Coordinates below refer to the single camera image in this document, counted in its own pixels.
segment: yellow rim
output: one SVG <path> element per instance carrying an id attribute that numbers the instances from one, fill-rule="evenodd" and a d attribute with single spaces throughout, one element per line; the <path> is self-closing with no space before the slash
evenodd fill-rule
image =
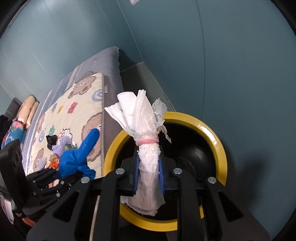
<path id="1" fill-rule="evenodd" d="M 184 113 L 179 112 L 166 112 L 163 117 L 165 122 L 178 123 L 188 126 L 196 130 L 210 145 L 212 152 L 215 157 L 216 162 L 216 178 L 225 185 L 227 178 L 227 159 L 223 148 L 223 145 L 217 135 L 212 131 L 201 120 Z M 105 158 L 104 165 L 104 176 L 106 176 L 110 171 L 114 170 L 117 156 L 124 145 L 124 143 L 129 139 L 129 135 L 122 130 L 117 137 L 111 143 Z M 124 204 L 120 204 L 120 215 L 140 228 L 157 231 L 157 232 L 168 232 L 177 230 L 177 220 L 153 220 L 144 218 Z"/>

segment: gray floor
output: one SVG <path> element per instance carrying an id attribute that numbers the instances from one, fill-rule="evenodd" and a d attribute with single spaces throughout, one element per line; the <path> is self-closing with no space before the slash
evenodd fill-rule
<path id="1" fill-rule="evenodd" d="M 175 111 L 171 102 L 161 89 L 160 85 L 154 78 L 153 74 L 146 67 L 145 63 L 139 63 L 133 67 L 130 67 L 120 73 L 124 91 L 132 91 L 135 95 L 138 94 L 138 90 L 146 90 L 146 96 L 150 103 L 160 98 L 160 100 L 166 104 L 168 111 Z"/>

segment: tissue paper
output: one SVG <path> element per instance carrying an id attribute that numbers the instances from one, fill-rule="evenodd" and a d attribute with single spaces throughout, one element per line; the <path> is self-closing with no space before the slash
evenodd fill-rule
<path id="1" fill-rule="evenodd" d="M 153 109 L 145 90 L 139 90 L 137 96 L 133 92 L 122 92 L 117 98 L 119 102 L 105 110 L 136 142 L 144 143 L 139 146 L 139 182 L 136 195 L 122 196 L 121 202 L 138 213 L 155 216 L 157 209 L 165 203 L 159 187 L 160 148 L 157 136 L 163 130 L 170 141 L 163 126 L 163 115 L 167 108 L 158 99 L 153 104 Z"/>

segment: cartoon bear print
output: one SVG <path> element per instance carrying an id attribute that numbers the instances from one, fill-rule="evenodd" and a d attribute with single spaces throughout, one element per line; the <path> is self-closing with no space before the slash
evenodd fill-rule
<path id="1" fill-rule="evenodd" d="M 83 126 L 82 128 L 82 133 L 81 133 L 81 138 L 82 141 L 86 138 L 88 133 L 90 132 L 91 129 L 97 128 L 98 126 L 101 125 L 102 122 L 102 112 L 99 112 L 87 121 L 87 123 Z M 101 135 L 99 137 L 99 140 L 93 147 L 92 151 L 90 154 L 87 156 L 87 161 L 94 161 L 99 155 L 101 154 Z"/>
<path id="2" fill-rule="evenodd" d="M 34 172 L 38 169 L 38 167 L 39 167 L 39 160 L 43 157 L 43 154 L 44 154 L 44 149 L 42 148 L 42 149 L 40 149 L 38 151 L 38 154 L 35 157 L 34 164 L 33 164 L 33 170 L 34 170 Z"/>
<path id="3" fill-rule="evenodd" d="M 74 95 L 83 95 L 85 94 L 88 89 L 91 87 L 91 84 L 96 79 L 95 76 L 90 76 L 87 78 L 84 78 L 83 80 L 80 80 L 75 86 L 74 89 L 70 92 L 68 99 L 72 98 Z"/>
<path id="4" fill-rule="evenodd" d="M 45 119 L 45 113 L 40 117 L 38 126 L 37 126 L 37 132 L 39 133 L 42 129 L 42 123 L 44 122 Z"/>

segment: blue rubber glove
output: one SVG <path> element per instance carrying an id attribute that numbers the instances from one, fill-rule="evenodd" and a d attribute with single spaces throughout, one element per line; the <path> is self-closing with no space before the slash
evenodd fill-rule
<path id="1" fill-rule="evenodd" d="M 99 137 L 99 130 L 92 129 L 78 149 L 63 152 L 59 161 L 59 173 L 62 178 L 70 176 L 77 171 L 82 172 L 84 177 L 95 178 L 96 171 L 87 166 L 86 157 L 95 146 Z"/>

